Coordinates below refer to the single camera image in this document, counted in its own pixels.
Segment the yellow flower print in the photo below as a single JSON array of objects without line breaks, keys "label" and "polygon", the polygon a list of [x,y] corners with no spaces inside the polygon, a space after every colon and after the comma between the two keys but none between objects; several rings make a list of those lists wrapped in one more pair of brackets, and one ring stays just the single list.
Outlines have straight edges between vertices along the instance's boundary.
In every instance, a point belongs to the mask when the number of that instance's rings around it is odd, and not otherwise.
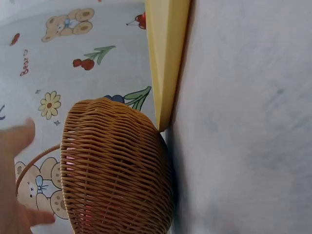
[{"label": "yellow flower print", "polygon": [[38,108],[41,112],[42,117],[46,117],[47,120],[51,119],[52,116],[58,115],[58,108],[61,106],[59,102],[60,95],[57,95],[56,91],[52,93],[46,93],[44,99],[41,99],[41,106]]}]

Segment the blue bow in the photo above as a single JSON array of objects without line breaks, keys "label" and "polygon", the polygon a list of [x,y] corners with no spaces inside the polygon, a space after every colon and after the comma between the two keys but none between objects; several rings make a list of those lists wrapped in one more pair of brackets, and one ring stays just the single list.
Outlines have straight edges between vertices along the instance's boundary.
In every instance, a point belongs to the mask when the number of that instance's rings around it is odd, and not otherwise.
[{"label": "blue bow", "polygon": [[48,186],[48,185],[43,185],[43,178],[40,175],[36,177],[36,185],[37,185],[37,194],[42,194],[43,190],[46,190],[45,187]]},{"label": "blue bow", "polygon": [[70,19],[66,19],[64,24],[65,24],[65,28],[69,28],[70,25],[72,25],[73,22],[70,22]]}]

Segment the teddy bear print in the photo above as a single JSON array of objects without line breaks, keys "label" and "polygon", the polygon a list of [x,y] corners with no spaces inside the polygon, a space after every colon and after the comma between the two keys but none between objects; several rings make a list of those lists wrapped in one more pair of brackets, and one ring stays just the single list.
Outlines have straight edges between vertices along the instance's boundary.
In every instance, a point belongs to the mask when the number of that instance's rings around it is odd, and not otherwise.
[{"label": "teddy bear print", "polygon": [[42,41],[48,42],[53,38],[72,34],[86,34],[93,28],[92,23],[89,22],[93,16],[92,8],[75,9],[68,15],[52,16],[45,24],[46,35]]},{"label": "teddy bear print", "polygon": [[[23,162],[15,164],[16,180],[24,168]],[[32,166],[19,185],[18,200],[29,208],[49,211],[59,218],[68,219],[61,190],[60,163],[49,157],[40,169]]]}]

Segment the hand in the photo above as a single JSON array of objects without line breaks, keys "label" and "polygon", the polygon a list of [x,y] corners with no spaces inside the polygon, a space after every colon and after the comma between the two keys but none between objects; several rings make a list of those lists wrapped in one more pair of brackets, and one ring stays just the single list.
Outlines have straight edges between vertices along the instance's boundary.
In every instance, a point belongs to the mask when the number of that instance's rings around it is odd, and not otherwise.
[{"label": "hand", "polygon": [[54,223],[53,214],[28,209],[15,197],[14,157],[31,144],[35,124],[0,130],[0,234],[31,234],[30,227]]}]

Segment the finger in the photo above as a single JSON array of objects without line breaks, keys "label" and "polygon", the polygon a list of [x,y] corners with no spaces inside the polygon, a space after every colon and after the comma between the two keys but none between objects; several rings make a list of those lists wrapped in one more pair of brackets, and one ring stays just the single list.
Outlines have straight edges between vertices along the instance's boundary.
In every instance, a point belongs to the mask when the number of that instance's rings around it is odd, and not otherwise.
[{"label": "finger", "polygon": [[0,131],[0,149],[12,156],[18,155],[35,137],[35,123],[29,118],[24,125]]},{"label": "finger", "polygon": [[38,211],[27,209],[29,225],[31,227],[40,224],[52,224],[55,223],[55,218],[53,214],[47,211]]}]

